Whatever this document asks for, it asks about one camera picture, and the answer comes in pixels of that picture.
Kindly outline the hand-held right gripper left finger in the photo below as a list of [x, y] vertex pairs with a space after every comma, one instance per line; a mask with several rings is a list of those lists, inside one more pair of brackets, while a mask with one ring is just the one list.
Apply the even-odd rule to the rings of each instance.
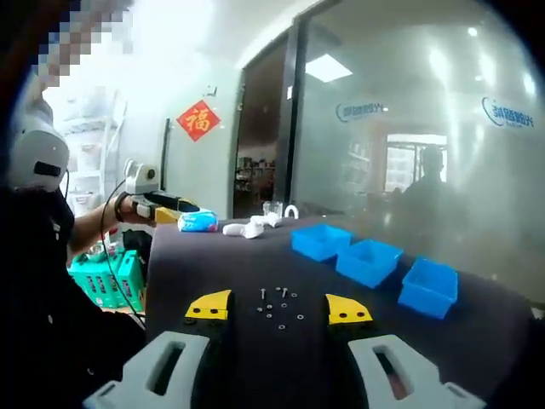
[[85, 408], [226, 408], [232, 366], [233, 295], [203, 295], [179, 331], [165, 331], [123, 367], [120, 381], [97, 389]]

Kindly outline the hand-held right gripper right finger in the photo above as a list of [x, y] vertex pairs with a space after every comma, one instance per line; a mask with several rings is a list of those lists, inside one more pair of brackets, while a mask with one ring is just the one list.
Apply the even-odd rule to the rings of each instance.
[[335, 408], [484, 408], [402, 338], [385, 334], [361, 302], [324, 295], [328, 372]]

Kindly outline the person's left hand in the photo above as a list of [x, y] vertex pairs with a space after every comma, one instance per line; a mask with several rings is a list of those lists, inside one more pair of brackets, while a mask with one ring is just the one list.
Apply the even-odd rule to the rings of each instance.
[[122, 205], [123, 219], [129, 224], [147, 225], [151, 228], [156, 227], [157, 223], [154, 220], [137, 213], [137, 205], [138, 203], [132, 198], [125, 199]]

